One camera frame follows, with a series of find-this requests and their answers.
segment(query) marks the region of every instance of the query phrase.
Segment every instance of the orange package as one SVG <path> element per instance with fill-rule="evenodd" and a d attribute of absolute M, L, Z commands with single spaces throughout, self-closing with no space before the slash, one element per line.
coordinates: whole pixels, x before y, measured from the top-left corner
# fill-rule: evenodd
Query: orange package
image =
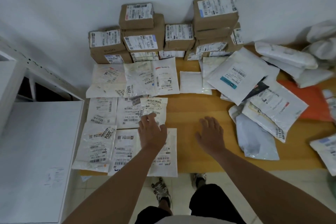
<path fill-rule="evenodd" d="M 322 90 L 318 86 L 309 86 L 299 89 L 294 82 L 282 80 L 278 82 L 309 105 L 299 118 L 333 121 L 330 115 L 328 103 L 323 96 Z"/>

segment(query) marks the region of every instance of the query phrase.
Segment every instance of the black shorts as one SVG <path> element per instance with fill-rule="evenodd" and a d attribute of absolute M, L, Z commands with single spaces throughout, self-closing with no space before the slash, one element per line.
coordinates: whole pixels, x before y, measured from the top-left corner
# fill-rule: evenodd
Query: black shorts
<path fill-rule="evenodd" d="M 230 199 L 216 184 L 205 184 L 200 187 L 191 197 L 189 209 L 191 215 L 194 216 L 212 217 L 236 224 L 246 224 Z M 138 214 L 135 224 L 154 224 L 168 216 L 170 213 L 167 211 L 149 206 Z"/>

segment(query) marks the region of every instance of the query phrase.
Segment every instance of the person's right arm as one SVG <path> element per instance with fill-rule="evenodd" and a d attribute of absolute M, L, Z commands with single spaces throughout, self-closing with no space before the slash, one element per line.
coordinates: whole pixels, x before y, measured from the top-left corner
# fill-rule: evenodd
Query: person's right arm
<path fill-rule="evenodd" d="M 205 119 L 200 120 L 202 134 L 195 135 L 199 145 L 227 172 L 264 224 L 336 223 L 336 213 L 318 200 L 227 150 L 223 128 L 215 118 Z"/>

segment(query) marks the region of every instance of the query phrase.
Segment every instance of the foot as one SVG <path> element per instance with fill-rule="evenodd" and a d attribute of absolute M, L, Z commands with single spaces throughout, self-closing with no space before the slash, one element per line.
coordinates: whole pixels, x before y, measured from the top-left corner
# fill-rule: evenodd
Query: foot
<path fill-rule="evenodd" d="M 167 200 L 169 208 L 171 208 L 172 207 L 171 197 L 162 177 L 158 177 L 158 182 L 156 182 L 155 184 L 152 183 L 152 188 L 154 190 L 154 194 L 156 195 L 157 202 L 160 204 L 160 201 L 163 198 L 163 200 Z"/>
<path fill-rule="evenodd" d="M 207 181 L 207 175 L 205 173 L 203 174 L 193 173 L 190 175 L 191 175 L 191 184 L 195 190 L 197 190 L 200 187 L 199 182 L 202 182 L 204 185 L 205 182 Z"/>

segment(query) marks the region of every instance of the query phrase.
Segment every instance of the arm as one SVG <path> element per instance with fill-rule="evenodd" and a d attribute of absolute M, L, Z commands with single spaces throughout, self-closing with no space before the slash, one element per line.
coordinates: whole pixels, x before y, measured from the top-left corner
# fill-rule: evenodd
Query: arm
<path fill-rule="evenodd" d="M 167 128 L 156 124 L 151 113 L 141 117 L 140 152 L 85 199 L 63 224 L 128 224 L 149 168 L 167 139 Z"/>
<path fill-rule="evenodd" d="M 201 119 L 200 146 L 227 172 L 264 224 L 334 223 L 336 214 L 295 186 L 271 175 L 225 148 L 223 128 L 212 117 Z"/>

